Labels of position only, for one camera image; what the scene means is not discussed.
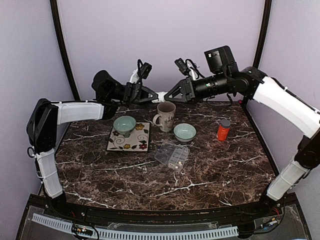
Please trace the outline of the small white pill bottle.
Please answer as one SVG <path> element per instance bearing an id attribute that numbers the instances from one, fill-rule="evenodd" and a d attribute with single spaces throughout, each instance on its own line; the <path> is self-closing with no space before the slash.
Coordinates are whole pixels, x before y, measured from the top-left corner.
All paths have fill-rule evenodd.
<path id="1" fill-rule="evenodd" d="M 166 100 L 165 100 L 166 94 L 167 94 L 167 92 L 164 92 L 164 91 L 157 92 L 157 99 L 152 100 L 152 103 L 158 104 L 158 103 L 166 102 Z"/>

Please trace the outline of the orange bottle grey cap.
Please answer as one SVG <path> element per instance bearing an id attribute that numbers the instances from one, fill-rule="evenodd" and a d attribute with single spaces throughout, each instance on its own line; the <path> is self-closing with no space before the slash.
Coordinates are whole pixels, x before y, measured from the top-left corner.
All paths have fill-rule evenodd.
<path id="1" fill-rule="evenodd" d="M 229 130 L 230 130 L 231 122 L 227 119 L 221 120 L 216 137 L 219 141 L 225 141 L 228 137 Z"/>

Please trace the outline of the clear plastic pill organizer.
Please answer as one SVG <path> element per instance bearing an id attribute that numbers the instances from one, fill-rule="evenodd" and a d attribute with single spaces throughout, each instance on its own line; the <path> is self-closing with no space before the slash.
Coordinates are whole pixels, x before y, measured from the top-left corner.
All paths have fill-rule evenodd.
<path id="1" fill-rule="evenodd" d="M 157 148 L 154 159 L 167 167 L 169 163 L 174 164 L 174 167 L 168 168 L 180 172 L 183 169 L 185 162 L 188 160 L 189 153 L 189 148 L 185 146 L 164 142 Z"/>

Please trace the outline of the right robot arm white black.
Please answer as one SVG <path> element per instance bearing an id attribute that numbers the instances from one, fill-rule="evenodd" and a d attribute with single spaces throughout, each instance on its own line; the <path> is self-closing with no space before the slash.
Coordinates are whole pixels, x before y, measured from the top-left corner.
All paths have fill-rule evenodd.
<path id="1" fill-rule="evenodd" d="M 319 166 L 320 111 L 257 68 L 239 70 L 227 45 L 208 50 L 204 55 L 213 75 L 198 80 L 187 76 L 164 95 L 166 101 L 192 103 L 222 94 L 241 94 L 274 110 L 303 133 L 296 155 L 270 183 L 266 198 L 255 205 L 255 213 L 266 217 L 274 210 L 275 201 Z"/>

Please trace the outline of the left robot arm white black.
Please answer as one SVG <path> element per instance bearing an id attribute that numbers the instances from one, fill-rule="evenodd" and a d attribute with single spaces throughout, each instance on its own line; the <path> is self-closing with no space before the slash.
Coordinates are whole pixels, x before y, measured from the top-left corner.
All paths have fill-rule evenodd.
<path id="1" fill-rule="evenodd" d="M 147 73 L 143 72 L 136 76 L 135 82 L 121 84 L 106 70 L 101 70 L 94 76 L 91 85 L 95 99 L 50 101 L 41 98 L 37 102 L 26 127 L 30 142 L 27 152 L 35 158 L 38 177 L 50 198 L 58 198 L 64 193 L 55 160 L 57 127 L 71 122 L 108 120 L 120 106 L 157 100 L 159 95 L 142 84 L 146 77 Z"/>

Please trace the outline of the cream ceramic mug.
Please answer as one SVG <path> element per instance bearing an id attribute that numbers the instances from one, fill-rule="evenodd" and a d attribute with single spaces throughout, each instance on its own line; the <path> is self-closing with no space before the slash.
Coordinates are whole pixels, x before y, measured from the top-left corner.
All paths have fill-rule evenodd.
<path id="1" fill-rule="evenodd" d="M 176 105 L 172 102 L 162 102 L 157 105 L 157 114 L 153 117 L 153 124 L 162 132 L 168 133 L 173 129 Z"/>

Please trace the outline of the celadon bowl on tray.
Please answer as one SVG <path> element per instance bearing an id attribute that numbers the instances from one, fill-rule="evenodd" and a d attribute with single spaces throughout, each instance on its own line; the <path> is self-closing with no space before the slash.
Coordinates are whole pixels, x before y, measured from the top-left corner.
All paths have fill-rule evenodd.
<path id="1" fill-rule="evenodd" d="M 132 116 L 120 116 L 113 122 L 113 128 L 120 135 L 129 135 L 136 127 L 136 119 Z"/>

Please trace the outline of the celadon bowl on table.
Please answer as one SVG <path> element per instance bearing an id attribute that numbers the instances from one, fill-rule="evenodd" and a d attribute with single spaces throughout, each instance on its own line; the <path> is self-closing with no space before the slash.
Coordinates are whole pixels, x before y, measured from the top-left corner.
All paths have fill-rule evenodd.
<path id="1" fill-rule="evenodd" d="M 197 134 L 197 130 L 191 124 L 180 123 L 174 127 L 173 133 L 178 141 L 187 143 L 194 139 Z"/>

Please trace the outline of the square floral ceramic tray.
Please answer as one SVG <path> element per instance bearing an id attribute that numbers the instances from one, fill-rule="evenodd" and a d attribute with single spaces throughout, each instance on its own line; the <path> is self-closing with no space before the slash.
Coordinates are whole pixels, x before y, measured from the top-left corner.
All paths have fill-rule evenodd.
<path id="1" fill-rule="evenodd" d="M 149 122 L 138 122 L 134 130 L 126 137 L 113 127 L 107 141 L 106 150 L 114 152 L 147 152 L 150 126 Z"/>

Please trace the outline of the small circuit board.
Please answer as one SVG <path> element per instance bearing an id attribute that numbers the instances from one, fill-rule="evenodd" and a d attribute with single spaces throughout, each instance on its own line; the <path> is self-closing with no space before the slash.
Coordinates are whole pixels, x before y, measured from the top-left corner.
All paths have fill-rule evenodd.
<path id="1" fill-rule="evenodd" d="M 71 232 L 77 235 L 79 234 L 87 235 L 87 236 L 93 235 L 93 231 L 91 229 L 81 225 L 73 225 L 71 227 Z"/>

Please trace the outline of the right black frame post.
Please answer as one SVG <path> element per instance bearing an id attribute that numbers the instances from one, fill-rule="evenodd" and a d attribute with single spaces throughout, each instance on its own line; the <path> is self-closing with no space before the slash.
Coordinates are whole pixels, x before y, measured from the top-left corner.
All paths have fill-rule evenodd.
<path id="1" fill-rule="evenodd" d="M 262 59 L 262 54 L 263 54 L 263 50 L 264 50 L 264 45 L 265 45 L 265 41 L 266 41 L 266 37 L 267 37 L 267 31 L 268 31 L 269 20 L 270 20 L 270 15 L 271 15 L 271 8 L 272 8 L 272 0 L 265 0 L 258 42 L 257 42 L 257 46 L 256 46 L 253 64 L 252 64 L 252 66 L 254 68 L 259 67 L 261 59 Z"/>

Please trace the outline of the black frame post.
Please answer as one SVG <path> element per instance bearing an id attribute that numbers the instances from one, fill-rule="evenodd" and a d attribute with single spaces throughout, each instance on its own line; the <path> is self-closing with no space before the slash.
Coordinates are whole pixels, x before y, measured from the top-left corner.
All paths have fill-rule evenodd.
<path id="1" fill-rule="evenodd" d="M 269 20 L 270 20 L 270 15 L 271 15 L 271 8 L 272 8 L 272 0 L 265 0 L 258 42 L 257 42 L 257 46 L 256 46 L 253 64 L 252 64 L 252 66 L 254 68 L 259 67 L 261 59 L 262 59 L 262 54 L 263 54 L 263 50 L 264 50 L 264 45 L 265 45 L 265 41 L 266 41 L 266 37 L 267 37 L 267 31 L 268 31 Z"/>
<path id="2" fill-rule="evenodd" d="M 67 53 L 67 48 L 64 40 L 64 34 L 62 29 L 62 24 L 60 20 L 59 8 L 58 8 L 58 1 L 57 0 L 50 0 L 50 8 L 51 8 L 51 15 L 55 30 L 55 35 L 58 43 L 58 48 L 61 56 L 61 60 L 64 66 L 65 74 L 67 77 L 67 81 L 73 96 L 73 99 L 79 101 L 80 95 L 78 88 L 76 86 L 76 81 L 74 79 L 74 75 L 72 72 L 72 67 L 70 64 L 69 56 Z"/>

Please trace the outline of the black front table rail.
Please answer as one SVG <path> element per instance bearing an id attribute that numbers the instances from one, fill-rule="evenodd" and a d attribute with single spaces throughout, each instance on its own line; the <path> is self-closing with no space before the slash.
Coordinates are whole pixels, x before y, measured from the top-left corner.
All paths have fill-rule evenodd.
<path id="1" fill-rule="evenodd" d="M 198 210 L 142 211 L 93 207 L 65 202 L 62 206 L 56 206 L 56 209 L 61 214 L 66 214 L 70 217 L 75 216 L 79 220 L 97 225 L 106 225 L 112 222 L 173 225 L 205 222 L 248 222 L 258 216 L 258 206 L 259 202 L 257 201 L 235 206 Z"/>

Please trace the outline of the left black frame post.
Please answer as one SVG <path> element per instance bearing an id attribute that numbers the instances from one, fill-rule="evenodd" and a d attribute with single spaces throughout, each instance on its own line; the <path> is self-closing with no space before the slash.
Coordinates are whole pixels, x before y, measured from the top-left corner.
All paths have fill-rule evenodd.
<path id="1" fill-rule="evenodd" d="M 58 8 L 58 1 L 57 0 L 50 0 L 50 8 L 51 8 L 51 15 L 55 30 L 55 35 L 58 43 L 58 48 L 61 56 L 61 60 L 64 66 L 65 74 L 67 77 L 67 81 L 73 96 L 73 99 L 79 101 L 80 95 L 78 88 L 76 86 L 76 81 L 74 79 L 74 75 L 72 72 L 72 67 L 70 64 L 69 56 L 67 53 L 67 48 L 64 40 L 64 34 L 62 29 L 62 24 L 60 20 L 59 8 Z"/>

